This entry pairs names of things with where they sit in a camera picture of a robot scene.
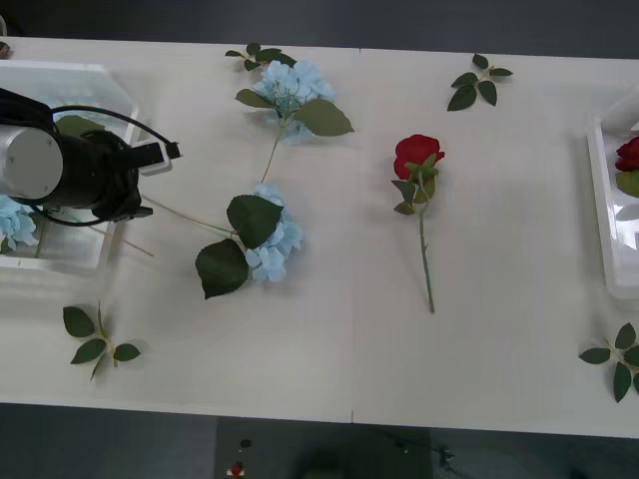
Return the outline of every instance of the red rose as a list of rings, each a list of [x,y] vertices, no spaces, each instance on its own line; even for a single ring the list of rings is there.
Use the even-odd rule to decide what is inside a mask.
[[[639,137],[633,138],[617,150],[617,155],[621,157],[615,163],[617,170],[622,172],[639,170]]]
[[[410,170],[406,167],[406,163],[421,165],[433,153],[437,153],[436,163],[444,157],[444,152],[439,151],[439,141],[435,138],[424,135],[404,138],[395,147],[397,155],[394,163],[395,174],[400,180],[408,180]]]

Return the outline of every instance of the plastic tray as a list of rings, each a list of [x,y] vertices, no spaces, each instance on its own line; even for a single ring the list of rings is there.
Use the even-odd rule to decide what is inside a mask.
[[[639,136],[639,90],[591,121],[587,135],[601,249],[610,293],[639,298],[639,199],[617,188],[617,149]]]
[[[106,108],[133,119],[140,115],[136,104],[100,65],[48,62],[0,62],[0,88],[47,104],[89,105]],[[139,130],[104,115],[85,112],[71,113],[93,120],[112,131],[125,142],[137,140]],[[77,220],[90,212],[77,212]],[[38,227],[36,236],[44,232],[39,248],[19,243],[16,251],[0,254],[0,267],[45,269],[76,273],[99,269],[107,260],[116,229],[121,226],[100,225],[101,235],[87,228],[74,229],[51,223]]]

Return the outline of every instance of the loose leaf sprig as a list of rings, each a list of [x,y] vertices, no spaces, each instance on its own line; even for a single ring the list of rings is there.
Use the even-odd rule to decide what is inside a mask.
[[[606,340],[606,347],[593,347],[579,355],[579,358],[588,364],[604,364],[612,355],[615,356],[617,365],[613,391],[617,402],[625,397],[633,382],[639,393],[639,345],[636,344],[636,340],[635,328],[627,323],[619,330],[614,346]]]
[[[468,72],[464,73],[452,82],[451,87],[456,88],[457,91],[452,96],[450,103],[448,104],[449,112],[465,110],[472,106],[477,99],[477,90],[486,102],[493,107],[496,106],[497,88],[492,82],[492,79],[499,79],[512,75],[512,72],[505,68],[491,67],[488,63],[488,59],[481,55],[475,54],[472,57],[472,63],[475,67],[482,71],[481,77],[477,77],[476,74]]]
[[[259,43],[250,43],[247,45],[246,52],[229,50],[225,56],[242,58],[244,60],[244,68],[247,72],[251,72],[263,65],[268,65],[273,61],[278,61],[290,67],[293,67],[297,63],[297,61],[289,55],[282,53],[281,49],[265,48],[263,50],[262,45]]]
[[[114,367],[118,367],[118,361],[130,361],[138,357],[141,352],[133,344],[123,343],[114,347],[107,330],[102,323],[102,310],[98,304],[98,327],[89,315],[78,306],[67,306],[63,309],[64,327],[73,337],[85,338],[97,336],[82,344],[76,351],[71,364],[84,364],[98,359],[91,373],[91,379],[96,375],[98,368],[104,362],[108,354],[113,358]]]

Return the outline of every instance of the artificial flower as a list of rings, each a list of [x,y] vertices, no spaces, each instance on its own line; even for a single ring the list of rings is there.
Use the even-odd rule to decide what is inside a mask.
[[[306,62],[297,62],[292,68],[271,62],[254,89],[276,106],[277,113],[273,112],[270,120],[285,126],[282,139],[289,145],[315,136],[302,122],[288,121],[291,114],[317,98],[332,103],[335,100],[334,89],[321,77],[318,67]]]
[[[245,257],[249,266],[253,268],[253,279],[257,282],[265,279],[280,282],[287,273],[285,262],[291,255],[291,251],[293,248],[302,248],[302,228],[293,221],[278,187],[258,183],[255,195],[284,209],[276,230],[269,239],[260,247],[247,249]]]
[[[265,279],[280,282],[287,274],[284,268],[286,258],[276,247],[260,246],[247,249],[246,259],[249,266],[253,268],[253,279],[257,282]]]
[[[622,172],[639,170],[639,137],[633,138],[617,150],[617,155],[620,157],[615,163],[617,170]]]
[[[413,135],[404,138],[395,147],[397,158],[394,162],[395,174],[400,180],[408,180],[410,170],[406,163],[421,165],[428,157],[437,154],[435,162],[441,160],[445,153],[439,150],[439,141],[435,138],[425,137],[424,135]]]
[[[32,210],[9,197],[0,196],[0,242],[7,240],[7,245],[15,250],[16,242],[24,242],[28,245],[37,244],[33,238],[36,225],[30,214]]]

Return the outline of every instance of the blue flower in bin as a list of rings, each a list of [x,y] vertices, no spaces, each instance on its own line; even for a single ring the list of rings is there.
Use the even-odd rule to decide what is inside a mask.
[[[32,210],[9,197],[0,196],[0,242],[7,240],[7,245],[15,250],[17,242],[28,245],[37,244],[33,238],[36,225],[31,219]]]

